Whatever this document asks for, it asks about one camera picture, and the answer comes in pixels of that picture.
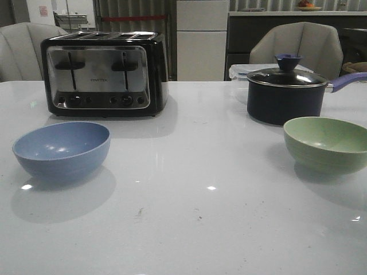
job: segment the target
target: red stripe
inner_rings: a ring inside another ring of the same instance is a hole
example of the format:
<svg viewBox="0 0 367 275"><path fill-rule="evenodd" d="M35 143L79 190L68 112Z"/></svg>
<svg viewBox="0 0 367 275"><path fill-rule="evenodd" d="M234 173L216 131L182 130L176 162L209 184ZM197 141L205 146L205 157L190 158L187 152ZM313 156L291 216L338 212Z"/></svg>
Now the red stripe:
<svg viewBox="0 0 367 275"><path fill-rule="evenodd" d="M102 17L104 22L121 22L121 21L147 21L166 19L166 15L150 15L150 16L129 16L129 17Z"/></svg>

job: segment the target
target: plate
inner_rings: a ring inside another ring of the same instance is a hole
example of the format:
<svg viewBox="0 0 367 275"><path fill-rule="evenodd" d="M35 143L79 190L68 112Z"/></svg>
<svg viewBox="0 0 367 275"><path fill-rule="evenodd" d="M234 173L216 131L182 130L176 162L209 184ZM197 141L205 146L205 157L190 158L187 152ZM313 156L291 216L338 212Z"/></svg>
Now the plate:
<svg viewBox="0 0 367 275"><path fill-rule="evenodd" d="M320 10L321 7L297 7L297 9L301 11L315 11L315 10Z"/></svg>

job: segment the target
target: wall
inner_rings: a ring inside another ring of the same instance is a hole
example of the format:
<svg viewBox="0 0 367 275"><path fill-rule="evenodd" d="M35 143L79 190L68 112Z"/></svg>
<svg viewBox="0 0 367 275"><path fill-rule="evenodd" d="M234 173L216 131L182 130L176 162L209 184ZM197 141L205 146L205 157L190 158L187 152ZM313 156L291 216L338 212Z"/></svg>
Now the wall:
<svg viewBox="0 0 367 275"><path fill-rule="evenodd" d="M51 0L27 0L29 20L32 23L55 25ZM41 16L40 6L45 6L47 16Z"/></svg>
<svg viewBox="0 0 367 275"><path fill-rule="evenodd" d="M67 13L67 4L65 0L53 0L53 2L56 3L57 13ZM96 24L94 20L93 0L69 0L68 6L70 14L86 14L88 18L88 27L95 28Z"/></svg>

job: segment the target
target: sticker on wall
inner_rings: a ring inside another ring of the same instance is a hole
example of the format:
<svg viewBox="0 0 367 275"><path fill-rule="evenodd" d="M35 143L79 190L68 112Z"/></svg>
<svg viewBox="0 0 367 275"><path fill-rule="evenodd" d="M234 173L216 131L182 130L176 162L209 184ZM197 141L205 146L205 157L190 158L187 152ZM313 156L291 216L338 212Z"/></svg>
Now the sticker on wall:
<svg viewBox="0 0 367 275"><path fill-rule="evenodd" d="M47 17L48 16L48 12L47 12L47 7L46 6L40 6L40 15L41 15L41 17Z"/></svg>

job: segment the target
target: white cabinet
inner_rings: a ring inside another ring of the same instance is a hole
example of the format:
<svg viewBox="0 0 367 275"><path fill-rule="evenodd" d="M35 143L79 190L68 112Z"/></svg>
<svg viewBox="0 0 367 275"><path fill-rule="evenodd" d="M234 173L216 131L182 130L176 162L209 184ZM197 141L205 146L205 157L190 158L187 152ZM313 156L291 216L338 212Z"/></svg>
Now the white cabinet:
<svg viewBox="0 0 367 275"><path fill-rule="evenodd" d="M177 1L177 80L222 81L228 0Z"/></svg>

